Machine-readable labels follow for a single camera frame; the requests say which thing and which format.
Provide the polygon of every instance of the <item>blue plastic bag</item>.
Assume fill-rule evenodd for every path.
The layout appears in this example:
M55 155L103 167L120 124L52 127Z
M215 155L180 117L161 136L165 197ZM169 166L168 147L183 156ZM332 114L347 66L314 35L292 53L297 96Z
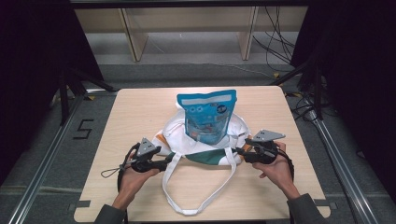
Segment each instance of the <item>blue plastic bag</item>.
M185 111L186 135L213 146L227 134L236 90L178 94L177 102Z

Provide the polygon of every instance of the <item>black sleeve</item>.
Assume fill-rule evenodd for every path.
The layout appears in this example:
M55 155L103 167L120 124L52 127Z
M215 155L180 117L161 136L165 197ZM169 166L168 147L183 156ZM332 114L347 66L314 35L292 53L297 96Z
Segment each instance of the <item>black sleeve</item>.
M319 212L309 194L304 194L297 199L288 201L289 209L296 223L299 224L325 224L328 223Z
M103 205L94 223L96 224L120 224L125 217L125 212L112 207L110 205Z

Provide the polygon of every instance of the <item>light wood tabletop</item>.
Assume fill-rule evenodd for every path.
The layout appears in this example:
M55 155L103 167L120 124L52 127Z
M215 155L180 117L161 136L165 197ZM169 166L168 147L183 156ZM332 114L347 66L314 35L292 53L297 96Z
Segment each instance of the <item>light wood tabletop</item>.
M275 86L203 87L125 89L118 92L97 149L80 200L88 207L78 207L77 222L93 222L102 206L112 204L117 196L117 174L101 177L104 170L122 163L132 145L143 137L151 140L176 112L177 94L208 93L236 90L234 113L245 120L252 135L265 129L286 135L287 153L295 166L295 185L300 193L324 200L312 163L307 155L284 94ZM154 161L163 157L154 156ZM183 209L196 209L229 176L229 166L203 165L181 160L168 183L168 192ZM200 221L200 220L268 220L288 218L286 197L268 178L260 179L260 171L242 162L218 198L202 213L188 217L173 210L163 193L163 172L149 179L128 208L128 217L135 222ZM328 217L330 208L320 206Z

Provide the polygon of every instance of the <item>hand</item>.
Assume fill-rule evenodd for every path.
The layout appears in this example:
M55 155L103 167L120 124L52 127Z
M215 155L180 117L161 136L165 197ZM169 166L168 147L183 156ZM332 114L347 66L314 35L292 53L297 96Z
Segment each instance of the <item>hand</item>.
M284 143L274 143L277 144L279 149L286 152L286 145ZM293 184L288 161L283 156L278 155L275 161L271 164L255 162L252 164L252 166L253 168L262 171L260 178L265 178L267 176L275 185L277 185L283 191L283 193L289 200L300 197L300 193Z
M142 188L143 184L152 176L158 174L159 169L151 169L145 173L138 173L130 165L125 167L125 172L121 180L120 192L113 203L113 207L125 210L134 200L136 193Z

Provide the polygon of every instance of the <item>white strap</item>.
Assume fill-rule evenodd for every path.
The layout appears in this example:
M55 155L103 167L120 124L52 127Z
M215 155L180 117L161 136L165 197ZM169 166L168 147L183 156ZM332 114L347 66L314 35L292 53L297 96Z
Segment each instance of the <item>white strap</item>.
M168 192L166 191L166 187L168 184L168 181L172 175L172 173L174 172L178 161L181 158L181 154L180 153L176 153L175 156L173 157L172 161L168 164L168 166L166 167L165 173L163 174L163 192L166 195L166 198L169 202L169 204L175 209L175 211L177 211L178 213L181 213L185 216L193 216L196 215L200 212L202 212L218 195L219 192L224 188L224 186L228 183L228 181L231 179L231 177L233 177L233 174L235 173L236 170L236 162L233 158L233 152L231 150L230 147L226 147L224 148L226 157L228 162L231 164L231 174L230 176L227 178L227 180L224 182L224 184L222 184L214 193L212 193L202 204L198 209L181 209L171 198L171 196L168 194Z

